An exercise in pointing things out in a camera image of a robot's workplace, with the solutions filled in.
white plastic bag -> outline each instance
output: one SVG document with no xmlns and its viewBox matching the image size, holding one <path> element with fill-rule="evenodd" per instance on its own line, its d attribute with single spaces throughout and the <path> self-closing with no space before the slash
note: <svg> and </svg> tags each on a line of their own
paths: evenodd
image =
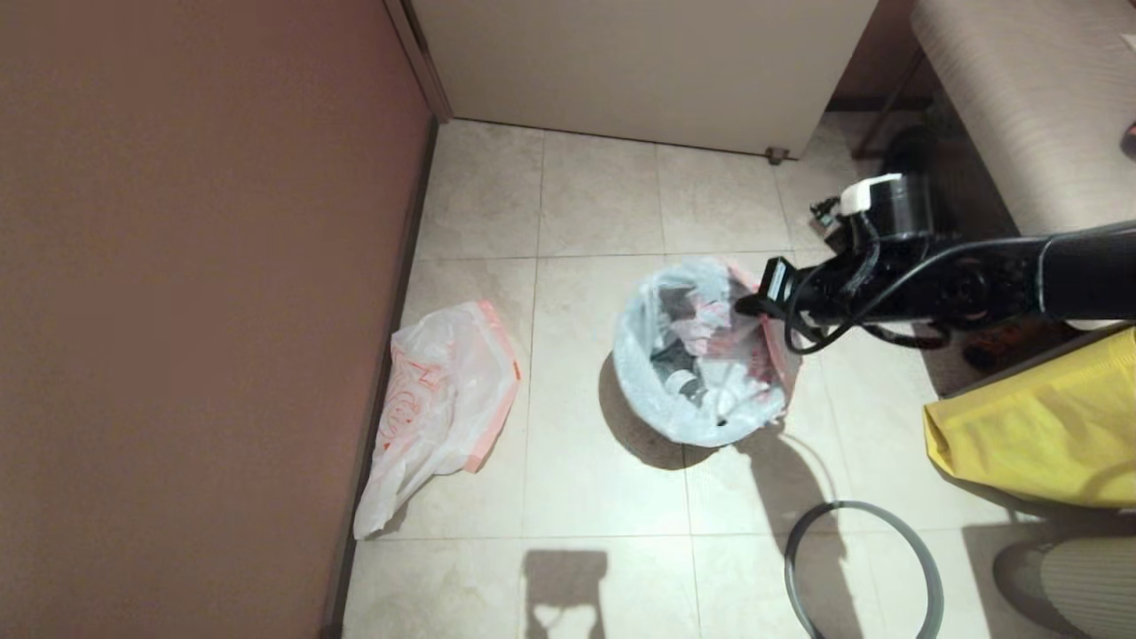
<svg viewBox="0 0 1136 639">
<path fill-rule="evenodd" d="M 391 339 L 393 367 L 354 537 L 378 532 L 431 475 L 477 472 L 520 385 L 493 305 L 437 310 Z"/>
<path fill-rule="evenodd" d="M 734 264 L 692 259 L 655 273 L 627 302 L 616 376 L 635 414 L 670 441 L 733 443 L 788 406 L 800 358 L 784 348 L 782 324 L 733 312 L 757 287 Z"/>
</svg>

yellow fabric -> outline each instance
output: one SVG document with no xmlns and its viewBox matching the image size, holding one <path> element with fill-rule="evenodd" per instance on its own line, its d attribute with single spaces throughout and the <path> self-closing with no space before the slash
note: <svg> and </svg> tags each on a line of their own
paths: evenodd
<svg viewBox="0 0 1136 639">
<path fill-rule="evenodd" d="M 1136 506 L 1136 330 L 924 407 L 947 474 L 1041 499 Z"/>
</svg>

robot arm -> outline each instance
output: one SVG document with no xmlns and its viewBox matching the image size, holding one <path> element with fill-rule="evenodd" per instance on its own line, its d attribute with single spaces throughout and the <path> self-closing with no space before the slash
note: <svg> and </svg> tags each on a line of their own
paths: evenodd
<svg viewBox="0 0 1136 639">
<path fill-rule="evenodd" d="M 875 325 L 884 322 L 926 322 L 945 332 L 1021 315 L 1136 320 L 1134 224 L 959 242 L 934 218 L 922 179 L 897 174 L 850 186 L 841 209 L 840 230 L 827 240 L 842 249 L 836 257 L 801 269 L 772 258 L 758 292 L 735 305 L 816 342 L 790 343 L 802 354 L 858 325 L 880 335 Z"/>
</svg>

brown wall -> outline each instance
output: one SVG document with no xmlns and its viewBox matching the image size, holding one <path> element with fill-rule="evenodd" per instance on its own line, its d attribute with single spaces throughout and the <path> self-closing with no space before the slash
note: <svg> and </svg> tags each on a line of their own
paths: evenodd
<svg viewBox="0 0 1136 639">
<path fill-rule="evenodd" d="M 911 10 L 917 0 L 879 0 L 860 36 L 834 98 L 880 98 L 895 88 L 919 47 L 911 33 Z M 924 63 L 904 93 L 929 98 L 938 86 L 935 72 Z"/>
<path fill-rule="evenodd" d="M 316 636 L 427 126 L 376 0 L 0 6 L 0 636 Z"/>
</svg>

trash bag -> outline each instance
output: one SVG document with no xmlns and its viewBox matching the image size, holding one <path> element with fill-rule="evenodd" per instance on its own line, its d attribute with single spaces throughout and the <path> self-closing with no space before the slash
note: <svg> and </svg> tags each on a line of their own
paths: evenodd
<svg viewBox="0 0 1136 639">
<path fill-rule="evenodd" d="M 800 358 L 770 317 L 734 313 L 755 279 L 716 258 L 693 259 L 640 285 L 619 321 L 619 388 L 644 422 L 676 443 L 718 447 L 785 413 Z"/>
<path fill-rule="evenodd" d="M 1027 499 L 1136 506 L 1136 330 L 924 407 L 951 476 Z"/>
<path fill-rule="evenodd" d="M 477 472 L 520 385 L 493 305 L 437 310 L 391 339 L 391 381 L 354 537 L 378 532 L 431 475 Z"/>
</svg>

